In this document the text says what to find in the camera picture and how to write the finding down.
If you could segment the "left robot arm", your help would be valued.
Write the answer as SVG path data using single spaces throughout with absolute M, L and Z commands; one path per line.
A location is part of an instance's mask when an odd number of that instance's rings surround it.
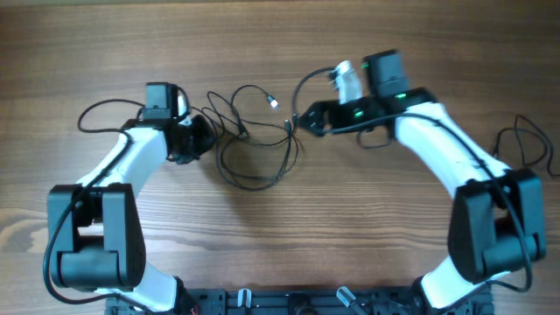
M 197 314 L 198 303 L 176 276 L 147 262 L 136 198 L 166 161 L 184 165 L 214 145 L 202 115 L 191 116 L 182 87 L 150 82 L 134 119 L 116 128 L 108 155 L 72 185 L 47 196 L 47 292 L 67 305 L 106 300 L 111 314 Z

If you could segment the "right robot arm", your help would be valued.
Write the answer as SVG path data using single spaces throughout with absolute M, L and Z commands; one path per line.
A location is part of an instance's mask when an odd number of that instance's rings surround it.
M 346 287 L 337 298 L 358 314 L 488 314 L 490 290 L 518 270 L 533 283 L 533 265 L 546 256 L 542 184 L 528 168 L 512 169 L 480 148 L 427 89 L 413 88 L 401 55 L 378 52 L 328 69 L 337 98 L 315 101 L 293 122 L 317 137 L 384 127 L 388 139 L 415 153 L 452 201 L 447 257 L 411 286 L 374 289 L 367 306 Z

